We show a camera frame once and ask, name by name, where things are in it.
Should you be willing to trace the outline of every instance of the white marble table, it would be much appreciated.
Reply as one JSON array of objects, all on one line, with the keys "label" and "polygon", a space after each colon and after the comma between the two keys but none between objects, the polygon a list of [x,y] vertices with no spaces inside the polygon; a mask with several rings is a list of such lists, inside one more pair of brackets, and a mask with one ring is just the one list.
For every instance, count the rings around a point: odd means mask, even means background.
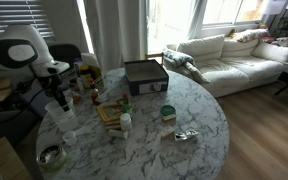
[{"label": "white marble table", "polygon": [[[45,179],[215,179],[229,145],[225,115],[217,101],[199,84],[167,71],[168,91],[130,97],[137,107],[133,129],[127,140],[108,136],[91,98],[83,99],[76,110],[80,125],[78,142],[67,146],[63,133],[46,115],[38,132],[36,150],[60,143],[68,153],[68,162],[56,172],[41,172]],[[129,92],[124,69],[106,73],[107,89],[103,101],[111,101]],[[176,109],[176,131],[194,129],[196,138],[175,142],[161,140],[169,124],[162,121],[160,108]]]}]

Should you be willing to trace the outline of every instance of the can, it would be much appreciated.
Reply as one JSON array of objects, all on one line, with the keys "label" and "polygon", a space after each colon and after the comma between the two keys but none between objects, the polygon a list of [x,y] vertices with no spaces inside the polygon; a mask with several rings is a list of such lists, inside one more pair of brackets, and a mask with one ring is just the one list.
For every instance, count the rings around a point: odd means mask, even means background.
[{"label": "can", "polygon": [[52,172],[60,169],[66,162],[67,155],[59,144],[47,146],[37,155],[36,161],[45,171]]}]

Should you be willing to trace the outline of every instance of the silver object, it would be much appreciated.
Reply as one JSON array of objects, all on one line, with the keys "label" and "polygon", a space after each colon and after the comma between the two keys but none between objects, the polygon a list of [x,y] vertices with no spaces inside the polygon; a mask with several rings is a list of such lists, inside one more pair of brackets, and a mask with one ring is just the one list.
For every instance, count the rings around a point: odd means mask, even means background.
[{"label": "silver object", "polygon": [[187,130],[184,133],[175,133],[174,138],[175,141],[185,141],[191,137],[198,135],[197,131],[194,130]]}]

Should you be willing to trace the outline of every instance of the white container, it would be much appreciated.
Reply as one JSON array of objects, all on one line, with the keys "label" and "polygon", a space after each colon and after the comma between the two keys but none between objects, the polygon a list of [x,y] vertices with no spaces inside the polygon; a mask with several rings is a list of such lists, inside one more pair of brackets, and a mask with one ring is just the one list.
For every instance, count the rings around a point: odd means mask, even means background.
[{"label": "white container", "polygon": [[120,123],[122,131],[130,131],[132,129],[131,116],[128,113],[124,113],[120,116]]},{"label": "white container", "polygon": [[70,110],[66,112],[57,101],[52,101],[45,106],[45,109],[62,132],[73,130],[78,125],[73,98],[65,97],[65,100],[70,108]]},{"label": "white container", "polygon": [[67,145],[72,146],[73,144],[75,144],[77,142],[75,132],[74,131],[67,131],[63,135],[63,140],[65,141],[65,143]]}]

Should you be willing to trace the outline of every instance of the bottle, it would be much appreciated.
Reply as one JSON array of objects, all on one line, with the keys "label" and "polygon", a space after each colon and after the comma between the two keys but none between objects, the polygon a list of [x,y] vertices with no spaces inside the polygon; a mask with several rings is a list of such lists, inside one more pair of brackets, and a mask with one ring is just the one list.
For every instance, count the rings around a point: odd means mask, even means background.
[{"label": "bottle", "polygon": [[128,99],[128,94],[125,92],[123,93],[123,106],[122,106],[123,113],[128,113],[130,116],[132,116],[132,105]]},{"label": "bottle", "polygon": [[86,89],[90,88],[89,79],[92,77],[91,77],[91,73],[89,71],[88,65],[82,65],[80,67],[80,77],[81,77],[84,88]]},{"label": "bottle", "polygon": [[132,129],[132,120],[129,113],[123,113],[120,116],[120,124],[122,131],[130,131]]},{"label": "bottle", "polygon": [[81,58],[75,58],[74,59],[74,69],[76,72],[76,76],[80,77],[80,67],[83,65]]},{"label": "bottle", "polygon": [[100,104],[100,102],[97,99],[98,95],[99,95],[98,90],[96,89],[95,84],[91,84],[90,88],[91,88],[90,95],[91,95],[91,98],[92,98],[92,102],[93,102],[94,105],[97,106],[97,105]]}]

